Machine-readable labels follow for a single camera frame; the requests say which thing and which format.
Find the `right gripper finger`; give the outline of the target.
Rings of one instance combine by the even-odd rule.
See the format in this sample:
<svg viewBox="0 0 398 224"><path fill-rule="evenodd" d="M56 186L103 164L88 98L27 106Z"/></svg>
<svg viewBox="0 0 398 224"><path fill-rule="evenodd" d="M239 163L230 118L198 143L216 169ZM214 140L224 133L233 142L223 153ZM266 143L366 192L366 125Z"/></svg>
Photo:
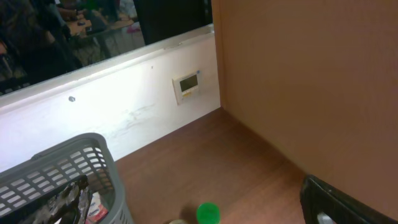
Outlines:
<svg viewBox="0 0 398 224"><path fill-rule="evenodd" d="M306 224L397 224L397 220L359 202L314 175L306 175L303 180L300 204Z"/></svg>

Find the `white tissue pack strip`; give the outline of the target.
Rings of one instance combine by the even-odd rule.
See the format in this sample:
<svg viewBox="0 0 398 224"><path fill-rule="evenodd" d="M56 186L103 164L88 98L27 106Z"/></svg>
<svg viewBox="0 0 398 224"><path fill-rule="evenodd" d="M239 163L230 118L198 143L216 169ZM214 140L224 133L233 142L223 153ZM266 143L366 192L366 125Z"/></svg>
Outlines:
<svg viewBox="0 0 398 224"><path fill-rule="evenodd" d="M85 224L99 223L107 214L108 209L104 206L101 195L98 192L93 193Z"/></svg>

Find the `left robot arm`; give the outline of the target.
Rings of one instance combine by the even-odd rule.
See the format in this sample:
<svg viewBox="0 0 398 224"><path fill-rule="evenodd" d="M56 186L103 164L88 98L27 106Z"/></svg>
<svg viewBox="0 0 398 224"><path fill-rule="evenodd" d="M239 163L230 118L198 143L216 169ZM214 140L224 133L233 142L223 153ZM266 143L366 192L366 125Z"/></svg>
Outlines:
<svg viewBox="0 0 398 224"><path fill-rule="evenodd" d="M91 199L92 192L89 188L88 178L85 175L80 175L67 183L61 191L51 196L19 223L85 224Z"/></svg>

